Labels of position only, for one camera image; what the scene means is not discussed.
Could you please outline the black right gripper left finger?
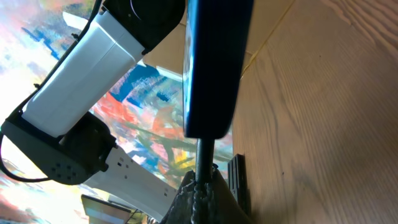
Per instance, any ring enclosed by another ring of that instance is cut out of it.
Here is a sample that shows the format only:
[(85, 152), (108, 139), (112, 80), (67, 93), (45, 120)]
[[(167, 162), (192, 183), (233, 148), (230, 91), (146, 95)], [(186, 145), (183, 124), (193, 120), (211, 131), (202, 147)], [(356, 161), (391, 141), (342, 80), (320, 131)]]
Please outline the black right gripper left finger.
[(188, 171), (160, 224), (199, 224), (199, 188), (195, 172)]

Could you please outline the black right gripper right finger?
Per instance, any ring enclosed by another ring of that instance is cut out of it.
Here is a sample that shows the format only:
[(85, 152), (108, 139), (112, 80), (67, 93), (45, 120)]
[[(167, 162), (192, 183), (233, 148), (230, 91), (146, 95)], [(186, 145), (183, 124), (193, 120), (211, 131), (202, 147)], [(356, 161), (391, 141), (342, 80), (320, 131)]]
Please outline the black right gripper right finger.
[(249, 217), (244, 213), (234, 199), (233, 194), (218, 169), (213, 169), (212, 186), (215, 195), (216, 210), (220, 223), (223, 224), (251, 224)]

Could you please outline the blue Galaxy smartphone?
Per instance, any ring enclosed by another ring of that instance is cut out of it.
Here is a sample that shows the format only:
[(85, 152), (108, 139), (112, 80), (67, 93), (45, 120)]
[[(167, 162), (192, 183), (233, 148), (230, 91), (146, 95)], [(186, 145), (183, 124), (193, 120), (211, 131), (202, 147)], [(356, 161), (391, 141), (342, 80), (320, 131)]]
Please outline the blue Galaxy smartphone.
[(234, 115), (253, 0), (190, 0), (183, 59), (183, 131), (220, 139)]

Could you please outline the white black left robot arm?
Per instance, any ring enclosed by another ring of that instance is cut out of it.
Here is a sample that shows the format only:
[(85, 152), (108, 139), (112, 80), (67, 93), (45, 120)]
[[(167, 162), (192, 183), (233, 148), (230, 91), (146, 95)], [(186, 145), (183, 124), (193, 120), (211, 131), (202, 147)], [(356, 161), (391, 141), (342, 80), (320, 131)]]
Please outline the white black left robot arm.
[(179, 24), (182, 0), (96, 1), (46, 79), (5, 119), (44, 180), (86, 184), (161, 221), (177, 191), (130, 158), (91, 107)]

